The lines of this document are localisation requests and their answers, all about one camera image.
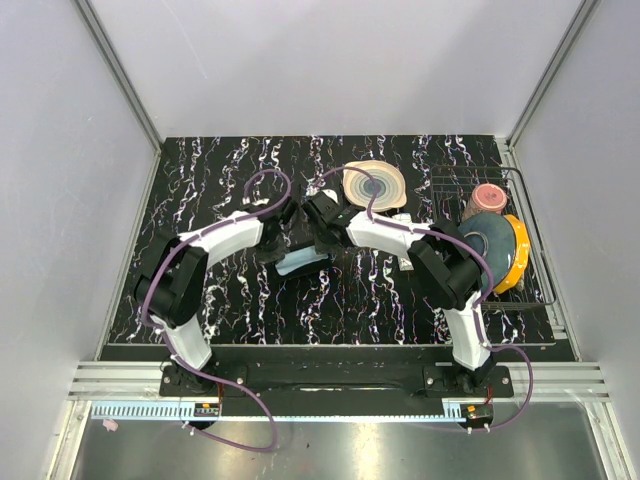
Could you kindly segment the black rectangular glasses case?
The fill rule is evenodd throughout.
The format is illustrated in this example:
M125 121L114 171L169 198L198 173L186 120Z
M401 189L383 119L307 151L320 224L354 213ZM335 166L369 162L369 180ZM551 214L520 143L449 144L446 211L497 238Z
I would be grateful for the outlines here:
M279 282L284 282L317 273L331 264L331 256L328 253L317 251L313 243L302 243L275 263L274 276Z

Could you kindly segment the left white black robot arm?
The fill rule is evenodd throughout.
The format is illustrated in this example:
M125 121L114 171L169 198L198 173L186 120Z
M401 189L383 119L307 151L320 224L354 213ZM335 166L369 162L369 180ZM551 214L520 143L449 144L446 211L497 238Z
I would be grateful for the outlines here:
M257 201L207 227L160 236L149 245L135 299L141 319L161 330L172 357L185 366L180 381L193 395L208 394L216 382L216 372L207 365L211 348L197 317L207 271L247 249L254 249L262 263L282 260L283 227L297 208L289 196L274 204Z

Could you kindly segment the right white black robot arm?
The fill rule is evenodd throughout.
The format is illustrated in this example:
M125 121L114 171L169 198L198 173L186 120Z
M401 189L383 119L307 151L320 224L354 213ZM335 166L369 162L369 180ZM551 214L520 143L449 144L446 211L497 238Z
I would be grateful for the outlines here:
M455 387L470 397L488 387L495 361L480 310L488 265L454 223L401 222L341 204L327 190L305 200L302 209L323 246L370 248L410 261L427 304L444 312Z

